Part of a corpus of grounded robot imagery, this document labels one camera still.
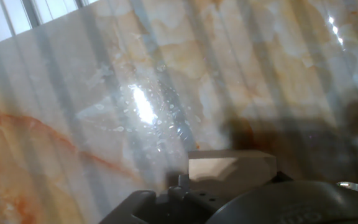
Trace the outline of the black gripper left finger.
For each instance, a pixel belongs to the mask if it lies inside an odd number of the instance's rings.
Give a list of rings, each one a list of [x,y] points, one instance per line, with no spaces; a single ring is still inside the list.
[[[206,223],[225,202],[203,190],[191,190],[188,174],[162,194],[138,190],[130,194],[100,224]]]

